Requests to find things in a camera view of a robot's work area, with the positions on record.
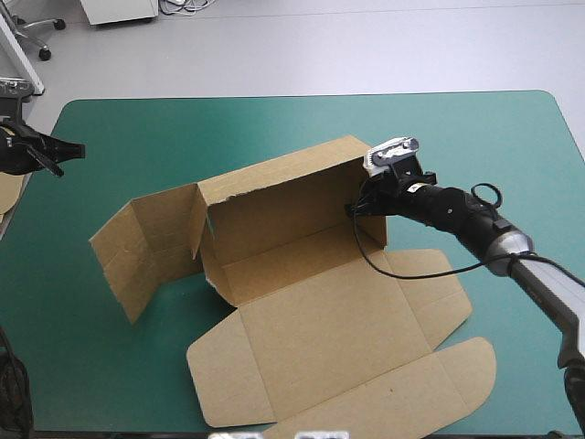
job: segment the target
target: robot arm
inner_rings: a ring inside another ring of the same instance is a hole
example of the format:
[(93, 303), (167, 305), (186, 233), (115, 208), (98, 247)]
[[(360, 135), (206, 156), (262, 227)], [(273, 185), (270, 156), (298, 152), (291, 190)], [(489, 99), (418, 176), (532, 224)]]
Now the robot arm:
[(58, 163), (85, 157), (85, 146), (38, 133), (22, 119), (22, 102), (33, 87), (21, 80), (0, 80), (0, 172), (15, 176), (48, 169), (63, 176)]
[[(558, 367), (566, 368), (569, 401), (585, 430), (584, 283), (536, 255), (530, 237), (497, 212), (502, 195), (496, 187), (481, 183), (471, 193), (439, 187), (434, 173), (422, 172), (418, 149), (412, 137), (391, 139), (370, 149), (364, 157), (370, 178), (347, 213), (354, 218), (400, 215), (450, 232), (493, 274), (516, 281), (563, 335)], [(491, 188), (496, 202), (482, 199), (478, 187)]]

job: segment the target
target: floor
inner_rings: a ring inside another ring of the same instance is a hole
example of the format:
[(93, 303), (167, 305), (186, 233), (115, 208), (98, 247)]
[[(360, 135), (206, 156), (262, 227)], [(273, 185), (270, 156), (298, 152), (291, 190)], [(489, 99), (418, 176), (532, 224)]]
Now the floor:
[(77, 99), (544, 90), (585, 152), (585, 0), (218, 0), (192, 18), (95, 28), (77, 0), (18, 0), (48, 31), (50, 131)]

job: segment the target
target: chair wheel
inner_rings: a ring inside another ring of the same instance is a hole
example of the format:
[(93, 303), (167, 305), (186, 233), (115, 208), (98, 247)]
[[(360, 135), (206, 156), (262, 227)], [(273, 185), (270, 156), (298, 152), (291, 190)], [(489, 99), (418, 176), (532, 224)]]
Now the chair wheel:
[(51, 59), (51, 51), (47, 50), (46, 48), (42, 48), (38, 52), (38, 57), (41, 59), (41, 61), (49, 61)]
[(55, 23), (53, 23), (53, 27), (56, 30), (63, 30), (65, 27), (67, 27), (67, 25), (65, 24), (65, 21), (59, 19)]

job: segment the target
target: green table mat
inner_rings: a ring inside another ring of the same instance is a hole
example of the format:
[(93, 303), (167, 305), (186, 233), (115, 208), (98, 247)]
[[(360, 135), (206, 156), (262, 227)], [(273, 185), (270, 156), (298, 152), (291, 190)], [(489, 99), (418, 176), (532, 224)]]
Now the green table mat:
[[(38, 429), (206, 429), (186, 348), (231, 308), (195, 275), (167, 284), (131, 326), (88, 244), (129, 198), (354, 134), (420, 140), (442, 186), (491, 182), (537, 249), (585, 274), (585, 168), (542, 91), (72, 102), (54, 135), (87, 145), (61, 180), (35, 174), (0, 242), (0, 322), (30, 374)], [(390, 249), (473, 258), (451, 236), (389, 219)], [(487, 403), (444, 433), (579, 431), (556, 368), (560, 334), (516, 285), (460, 276), (473, 314), (445, 343), (486, 337), (498, 361)]]

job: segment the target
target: cardboard box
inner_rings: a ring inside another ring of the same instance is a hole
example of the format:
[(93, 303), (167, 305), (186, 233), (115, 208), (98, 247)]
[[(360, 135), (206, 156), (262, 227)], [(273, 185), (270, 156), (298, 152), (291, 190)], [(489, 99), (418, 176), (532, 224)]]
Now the cardboard box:
[[(209, 425), (418, 438), (491, 392), (487, 341), (433, 352), (472, 310), (457, 278), (398, 282), (362, 260), (344, 205), (368, 148), (348, 136), (137, 198), (91, 239), (131, 321), (160, 283), (200, 269), (193, 254), (238, 308), (187, 352)], [(360, 224), (386, 270), (450, 268), (434, 250), (384, 252), (385, 218)]]
[(24, 176), (11, 176), (0, 172), (0, 222), (20, 198)]

